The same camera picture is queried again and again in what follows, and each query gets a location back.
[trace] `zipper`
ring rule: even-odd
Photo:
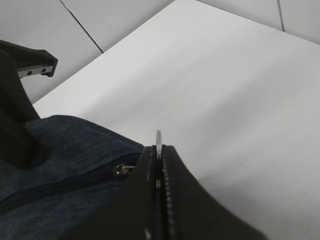
[[[103,184],[107,181],[122,180],[115,177],[113,170],[119,169],[119,171],[116,171],[116,173],[119,172],[117,177],[125,178],[134,169],[134,166],[132,165],[136,164],[140,155],[140,153],[126,155],[82,175],[72,176],[59,182],[49,183],[43,186],[13,193],[0,201],[0,215],[49,196],[64,194],[93,185]]]
[[[125,177],[128,176],[134,169],[134,166],[128,166],[125,164],[120,164],[112,169],[113,175],[115,177]]]

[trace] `black plastic bracket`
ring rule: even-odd
[[[31,164],[35,141],[24,123],[39,119],[19,77],[19,69],[52,66],[52,77],[58,60],[45,50],[35,50],[0,40],[0,159],[17,168]]]

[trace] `metal zipper pull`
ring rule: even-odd
[[[127,166],[125,164],[120,164],[115,168],[113,168],[112,171],[115,177],[123,177],[123,176],[129,175],[134,168],[135,168],[134,166]]]

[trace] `navy fabric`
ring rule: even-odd
[[[0,161],[1,202],[21,191],[81,176],[121,159],[137,161],[143,146],[92,122],[55,115],[25,124],[37,141],[32,169]],[[46,196],[0,215],[1,240],[56,240],[108,202],[124,179]]]

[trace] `white table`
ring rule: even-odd
[[[176,0],[34,107],[144,145],[156,130],[272,240],[320,239],[320,46]]]

